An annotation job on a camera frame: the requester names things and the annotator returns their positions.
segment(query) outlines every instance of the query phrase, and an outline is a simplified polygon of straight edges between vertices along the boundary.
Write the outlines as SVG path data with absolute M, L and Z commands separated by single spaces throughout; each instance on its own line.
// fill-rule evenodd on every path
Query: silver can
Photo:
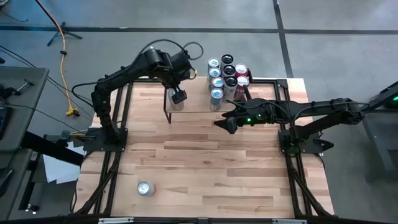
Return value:
M 235 67 L 233 65 L 225 65 L 223 68 L 223 78 L 235 77 Z
M 228 77 L 224 81 L 224 97 L 223 101 L 230 100 L 233 101 L 235 97 L 236 87 L 238 81 L 235 77 Z
M 213 82 L 213 79 L 220 77 L 220 76 L 221 76 L 221 71 L 219 68 L 211 68 L 209 70 L 208 75 L 207 75 L 207 80 L 209 83 L 209 86 L 208 86 L 209 90 L 211 90 L 211 84 Z
M 225 65 L 231 65 L 232 62 L 234 62 L 234 57 L 232 57 L 232 55 L 223 55 L 221 57 L 221 71 L 224 69 Z
M 235 93 L 235 100 L 240 99 L 242 96 L 246 96 L 244 94 L 244 88 L 243 86 L 249 87 L 249 79 L 245 76 L 240 76 L 236 78 L 238 81 L 238 84 L 236 85 L 236 93 Z
M 223 89 L 224 87 L 224 80 L 220 77 L 214 78 L 211 82 L 211 89 L 220 88 Z
M 215 88 L 211 91 L 210 109 L 219 111 L 223 102 L 223 91 L 220 88 Z
M 211 68 L 220 68 L 220 60 L 218 58 L 211 58 L 207 63 L 207 70 L 210 71 Z
M 141 196 L 152 196 L 155 193 L 155 185 L 149 181 L 141 181 L 137 185 L 137 193 Z
M 173 102 L 173 99 L 172 99 L 172 96 L 174 96 L 174 95 L 175 95 L 175 91 L 174 91 L 172 88 L 169 88 L 169 89 L 167 90 L 167 97 L 169 98 L 170 107 L 171 107 L 173 110 L 180 111 L 180 110 L 182 110 L 182 109 L 184 108 L 184 101 L 175 104 L 175 103 Z

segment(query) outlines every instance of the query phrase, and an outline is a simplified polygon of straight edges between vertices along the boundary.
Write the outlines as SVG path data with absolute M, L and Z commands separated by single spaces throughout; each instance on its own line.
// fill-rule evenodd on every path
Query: black can lid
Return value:
M 234 61 L 234 57 L 232 57 L 232 55 L 226 54 L 221 57 L 221 61 L 225 64 L 229 64 Z
M 233 65 L 225 65 L 223 71 L 227 75 L 233 75 L 235 74 L 235 67 Z
M 237 84 L 238 84 L 238 81 L 236 80 L 235 77 L 228 77 L 225 79 L 225 85 L 236 86 Z

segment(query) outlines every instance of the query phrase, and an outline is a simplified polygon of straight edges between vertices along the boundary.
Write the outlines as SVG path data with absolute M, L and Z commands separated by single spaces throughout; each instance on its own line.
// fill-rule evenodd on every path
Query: white paper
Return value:
M 68 142 L 69 150 L 84 155 L 83 146 L 74 147 L 73 142 Z M 47 176 L 47 182 L 57 181 L 57 184 L 70 182 L 77 180 L 80 174 L 80 167 L 63 162 L 50 156 L 43 155 L 45 174 Z

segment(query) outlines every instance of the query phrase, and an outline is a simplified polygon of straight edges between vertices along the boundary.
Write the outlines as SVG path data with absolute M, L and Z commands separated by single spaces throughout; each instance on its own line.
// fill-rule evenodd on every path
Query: red can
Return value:
M 249 78 L 245 76 L 240 76 L 236 80 L 238 81 L 238 85 L 236 87 L 236 93 L 234 99 L 238 100 L 240 99 L 241 96 L 245 96 L 243 86 L 246 85 L 249 87 Z
M 248 75 L 248 67 L 242 63 L 235 66 L 235 78 L 240 76 L 246 77 Z

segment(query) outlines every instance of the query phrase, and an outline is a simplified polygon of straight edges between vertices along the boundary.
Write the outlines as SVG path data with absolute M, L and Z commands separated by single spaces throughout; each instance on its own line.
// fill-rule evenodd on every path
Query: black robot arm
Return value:
M 179 88 L 181 81 L 190 78 L 190 56 L 186 50 L 170 56 L 156 49 L 146 50 L 140 54 L 128 67 L 121 67 L 117 72 L 100 78 L 91 93 L 94 111 L 101 121 L 105 143 L 119 141 L 119 131 L 111 119 L 111 92 L 133 82 L 142 76 L 150 79 L 158 78 L 166 88 L 173 88 L 176 94 L 172 97 L 174 103 L 187 99 L 185 91 Z
M 304 116 L 327 115 L 305 126 L 293 125 L 289 128 L 290 142 L 295 144 L 307 140 L 312 134 L 338 124 L 358 124 L 364 118 L 357 102 L 349 98 L 330 101 L 297 103 L 295 101 L 265 100 L 262 98 L 233 101 L 236 108 L 222 114 L 226 119 L 214 124 L 234 134 L 238 127 L 255 124 L 288 124 Z

